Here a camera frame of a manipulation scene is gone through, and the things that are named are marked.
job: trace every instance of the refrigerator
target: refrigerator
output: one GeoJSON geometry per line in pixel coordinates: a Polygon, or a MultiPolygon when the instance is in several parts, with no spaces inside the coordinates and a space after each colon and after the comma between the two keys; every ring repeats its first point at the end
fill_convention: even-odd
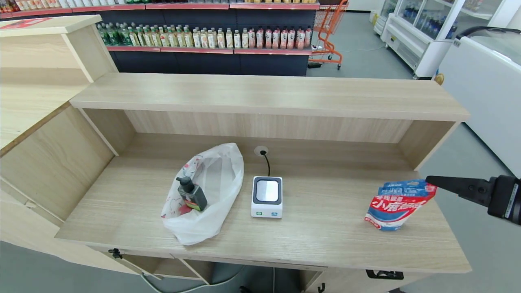
{"type": "Polygon", "coordinates": [[[378,35],[382,35],[383,27],[386,25],[387,18],[389,17],[389,14],[393,13],[396,9],[398,1],[399,0],[385,0],[383,3],[382,9],[380,10],[373,27],[374,31],[378,35]]]}
{"type": "Polygon", "coordinates": [[[433,79],[470,112],[468,126],[521,177],[521,30],[462,32],[433,79]]]}
{"type": "Polygon", "coordinates": [[[454,37],[475,26],[506,27],[521,0],[399,0],[381,39],[414,78],[431,78],[454,37]]]}

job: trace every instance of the orange shopping cart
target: orange shopping cart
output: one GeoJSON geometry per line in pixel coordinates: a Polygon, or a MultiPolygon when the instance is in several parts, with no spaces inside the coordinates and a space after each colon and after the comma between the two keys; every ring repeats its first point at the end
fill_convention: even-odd
{"type": "Polygon", "coordinates": [[[318,43],[312,47],[310,61],[338,63],[337,69],[340,69],[342,66],[342,54],[334,49],[334,44],[329,41],[329,37],[337,30],[338,24],[348,8],[348,4],[349,0],[320,1],[320,8],[315,15],[315,25],[313,27],[313,30],[318,32],[318,43]],[[333,60],[334,55],[339,57],[338,60],[333,60]]]}

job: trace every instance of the snack bag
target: snack bag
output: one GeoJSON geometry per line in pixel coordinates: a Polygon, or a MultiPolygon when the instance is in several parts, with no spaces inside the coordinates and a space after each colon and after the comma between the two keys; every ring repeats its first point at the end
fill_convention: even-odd
{"type": "Polygon", "coordinates": [[[396,231],[436,191],[436,186],[423,179],[385,183],[373,197],[364,220],[382,231],[396,231]]]}

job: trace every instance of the checkout counter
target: checkout counter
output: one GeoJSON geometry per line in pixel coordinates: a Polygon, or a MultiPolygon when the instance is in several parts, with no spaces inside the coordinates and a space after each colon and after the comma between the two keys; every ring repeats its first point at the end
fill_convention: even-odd
{"type": "Polygon", "coordinates": [[[207,284],[215,262],[291,268],[300,270],[309,293],[322,284],[318,293],[382,293],[431,274],[471,270],[435,200],[395,232],[364,221],[378,187],[418,178],[420,166],[468,118],[436,83],[118,73],[94,33],[100,17],[47,24],[66,18],[64,30],[48,30],[54,34],[0,30],[2,57],[4,50],[33,57],[11,67],[2,60],[2,200],[17,207],[2,208],[2,230],[10,223],[2,240],[40,251],[40,243],[59,243],[79,249],[73,259],[58,255],[69,261],[207,284]],[[82,30],[89,36],[77,38],[82,46],[67,42],[82,30]],[[29,35],[63,42],[31,43],[29,35]],[[67,52],[76,63],[63,68],[37,58],[67,52]],[[57,73],[23,78],[39,70],[57,73]],[[73,82],[73,71],[83,76],[73,82]],[[225,142],[243,155],[242,189],[217,236],[183,246],[160,217],[168,190],[193,155],[225,142]],[[254,153],[258,145],[269,147],[271,174],[284,180],[282,219],[250,216],[253,177],[266,172],[254,153]],[[33,225],[53,228],[28,240],[29,224],[17,231],[27,213],[33,225]],[[108,253],[114,248],[122,259],[108,253]],[[403,279],[374,279],[366,270],[399,271],[403,279]]]}

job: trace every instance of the white plastic bag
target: white plastic bag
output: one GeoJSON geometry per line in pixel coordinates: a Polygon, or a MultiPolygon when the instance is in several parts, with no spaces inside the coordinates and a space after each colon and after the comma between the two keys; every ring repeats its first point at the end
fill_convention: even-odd
{"type": "Polygon", "coordinates": [[[244,161],[235,143],[224,143],[194,156],[176,177],[189,176],[199,185],[208,205],[203,211],[191,210],[180,215],[184,201],[173,178],[165,206],[163,224],[183,245],[193,245],[217,235],[239,194],[244,177],[244,161]]]}

